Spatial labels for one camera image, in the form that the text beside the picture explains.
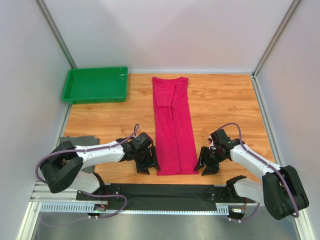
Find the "left aluminium corner post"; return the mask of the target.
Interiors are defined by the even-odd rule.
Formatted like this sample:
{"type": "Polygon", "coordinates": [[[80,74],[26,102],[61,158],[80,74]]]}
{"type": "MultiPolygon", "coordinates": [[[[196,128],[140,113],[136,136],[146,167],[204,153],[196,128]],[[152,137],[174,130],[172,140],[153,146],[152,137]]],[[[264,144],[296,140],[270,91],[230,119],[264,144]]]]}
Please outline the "left aluminium corner post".
{"type": "Polygon", "coordinates": [[[60,47],[62,54],[64,55],[67,63],[72,69],[76,69],[77,65],[63,39],[63,36],[61,35],[54,18],[52,17],[52,14],[50,13],[49,8],[47,7],[44,0],[35,0],[35,3],[37,7],[39,8],[46,24],[48,25],[51,33],[53,34],[53,37],[55,38],[58,46],[60,47]]]}

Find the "green plastic tray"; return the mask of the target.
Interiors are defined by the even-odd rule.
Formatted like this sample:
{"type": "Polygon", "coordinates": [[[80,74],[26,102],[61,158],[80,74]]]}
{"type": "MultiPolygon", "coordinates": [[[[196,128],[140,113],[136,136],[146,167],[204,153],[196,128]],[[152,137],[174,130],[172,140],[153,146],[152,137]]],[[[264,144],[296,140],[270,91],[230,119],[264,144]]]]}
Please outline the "green plastic tray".
{"type": "Polygon", "coordinates": [[[128,95],[128,68],[96,67],[69,70],[62,100],[71,105],[121,103],[128,95]]]}

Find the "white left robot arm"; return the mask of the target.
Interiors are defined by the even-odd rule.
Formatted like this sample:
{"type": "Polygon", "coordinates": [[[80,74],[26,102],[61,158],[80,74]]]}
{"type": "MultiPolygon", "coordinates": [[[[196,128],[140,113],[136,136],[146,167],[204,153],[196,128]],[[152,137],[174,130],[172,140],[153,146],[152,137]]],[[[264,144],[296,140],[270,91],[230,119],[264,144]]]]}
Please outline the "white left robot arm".
{"type": "Polygon", "coordinates": [[[87,173],[83,169],[124,161],[135,161],[136,171],[140,174],[149,174],[150,168],[161,169],[152,138],[142,132],[92,146],[63,142],[39,161],[35,173],[43,176],[39,181],[47,184],[53,194],[73,189],[99,201],[107,193],[107,186],[97,173],[87,173]]]}

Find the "magenta t shirt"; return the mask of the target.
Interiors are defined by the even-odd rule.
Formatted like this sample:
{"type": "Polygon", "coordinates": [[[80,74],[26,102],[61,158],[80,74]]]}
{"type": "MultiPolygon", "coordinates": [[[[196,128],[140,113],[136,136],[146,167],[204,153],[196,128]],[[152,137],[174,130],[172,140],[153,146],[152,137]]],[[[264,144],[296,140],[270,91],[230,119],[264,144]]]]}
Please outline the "magenta t shirt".
{"type": "Polygon", "coordinates": [[[152,78],[158,176],[196,175],[198,162],[188,102],[188,79],[152,78]]]}

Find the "right aluminium corner post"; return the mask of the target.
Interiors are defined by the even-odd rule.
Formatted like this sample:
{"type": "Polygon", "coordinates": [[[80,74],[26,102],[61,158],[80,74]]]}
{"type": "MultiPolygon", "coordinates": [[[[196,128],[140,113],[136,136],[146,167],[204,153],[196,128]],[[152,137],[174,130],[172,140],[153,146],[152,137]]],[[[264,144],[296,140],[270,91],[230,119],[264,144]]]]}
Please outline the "right aluminium corner post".
{"type": "Polygon", "coordinates": [[[263,52],[260,60],[258,61],[258,64],[256,65],[254,71],[252,72],[252,77],[255,79],[259,73],[261,72],[261,70],[263,69],[266,61],[268,60],[268,58],[270,57],[272,51],[274,50],[274,48],[276,47],[277,43],[279,42],[281,36],[283,35],[283,33],[285,32],[288,24],[290,23],[293,15],[295,14],[297,8],[300,6],[300,4],[302,3],[302,0],[293,0],[287,11],[284,14],[284,17],[282,18],[282,20],[280,21],[279,26],[277,27],[275,33],[273,34],[270,42],[268,43],[265,51],[263,52]]]}

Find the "folded grey t shirt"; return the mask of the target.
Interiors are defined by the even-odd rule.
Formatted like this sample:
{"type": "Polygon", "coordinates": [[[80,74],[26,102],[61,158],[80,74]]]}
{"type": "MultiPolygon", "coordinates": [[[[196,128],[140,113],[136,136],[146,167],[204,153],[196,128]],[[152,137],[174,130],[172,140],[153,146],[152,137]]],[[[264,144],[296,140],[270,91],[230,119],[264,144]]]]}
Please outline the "folded grey t shirt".
{"type": "Polygon", "coordinates": [[[59,143],[70,141],[75,146],[95,146],[100,144],[100,139],[93,135],[70,137],[62,136],[59,138],[59,143]]]}

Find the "aluminium front frame rail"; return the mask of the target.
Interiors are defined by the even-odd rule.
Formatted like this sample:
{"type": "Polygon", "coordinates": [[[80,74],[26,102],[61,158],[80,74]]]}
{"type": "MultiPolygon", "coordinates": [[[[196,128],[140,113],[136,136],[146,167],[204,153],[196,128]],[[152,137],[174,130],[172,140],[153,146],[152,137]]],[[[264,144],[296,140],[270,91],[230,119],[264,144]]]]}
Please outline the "aluminium front frame rail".
{"type": "Polygon", "coordinates": [[[164,214],[225,216],[230,221],[250,221],[265,205],[237,195],[233,183],[226,185],[107,183],[97,193],[66,189],[51,193],[37,182],[17,239],[30,240],[40,212],[103,214],[164,214]]]}

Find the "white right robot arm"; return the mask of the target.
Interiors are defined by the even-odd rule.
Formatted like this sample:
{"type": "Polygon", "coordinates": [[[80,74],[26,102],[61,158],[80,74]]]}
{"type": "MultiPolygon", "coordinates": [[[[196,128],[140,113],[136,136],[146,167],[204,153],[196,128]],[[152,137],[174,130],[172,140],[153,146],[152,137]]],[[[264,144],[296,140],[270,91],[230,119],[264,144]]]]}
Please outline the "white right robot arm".
{"type": "Polygon", "coordinates": [[[240,175],[227,181],[225,196],[231,202],[247,198],[263,204],[276,220],[288,216],[297,218],[309,206],[309,199],[297,170],[267,160],[245,144],[242,137],[231,139],[223,128],[210,134],[209,146],[203,146],[195,170],[203,175],[214,175],[225,160],[235,162],[260,179],[252,181],[240,175]]]}

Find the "aluminium corner post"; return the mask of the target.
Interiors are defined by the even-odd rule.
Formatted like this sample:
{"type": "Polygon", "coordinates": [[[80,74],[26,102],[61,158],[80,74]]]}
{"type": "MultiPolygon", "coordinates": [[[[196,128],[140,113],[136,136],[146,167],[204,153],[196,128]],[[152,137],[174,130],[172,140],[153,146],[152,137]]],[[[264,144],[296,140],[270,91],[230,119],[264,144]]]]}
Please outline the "aluminium corner post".
{"type": "Polygon", "coordinates": [[[293,0],[287,11],[284,14],[284,17],[282,18],[282,20],[280,21],[279,26],[277,27],[275,33],[273,34],[270,42],[268,43],[265,51],[263,52],[260,60],[258,61],[258,64],[256,65],[254,71],[252,72],[252,77],[255,79],[259,73],[261,72],[261,70],[263,69],[266,61],[268,60],[268,58],[270,57],[272,51],[274,50],[274,48],[276,47],[277,43],[279,42],[281,36],[283,35],[283,33],[285,32],[288,24],[290,23],[293,15],[295,14],[297,8],[300,6],[300,4],[302,3],[302,0],[293,0]]]}
{"type": "Polygon", "coordinates": [[[63,36],[61,35],[54,18],[52,17],[52,14],[50,13],[49,8],[47,7],[44,0],[35,0],[35,3],[37,7],[39,8],[46,24],[48,25],[51,33],[53,34],[53,37],[55,38],[58,46],[60,47],[62,54],[64,55],[67,63],[72,69],[76,69],[77,65],[63,39],[63,36]]]}

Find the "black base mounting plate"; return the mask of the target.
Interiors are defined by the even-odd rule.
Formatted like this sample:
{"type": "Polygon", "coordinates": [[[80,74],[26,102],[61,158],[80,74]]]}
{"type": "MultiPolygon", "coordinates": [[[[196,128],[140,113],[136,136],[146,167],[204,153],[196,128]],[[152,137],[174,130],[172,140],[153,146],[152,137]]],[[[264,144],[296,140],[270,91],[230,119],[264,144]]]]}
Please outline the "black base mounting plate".
{"type": "Polygon", "coordinates": [[[99,187],[92,194],[119,194],[127,198],[189,198],[212,203],[251,204],[254,202],[249,198],[236,195],[235,191],[226,185],[111,183],[99,187]]]}

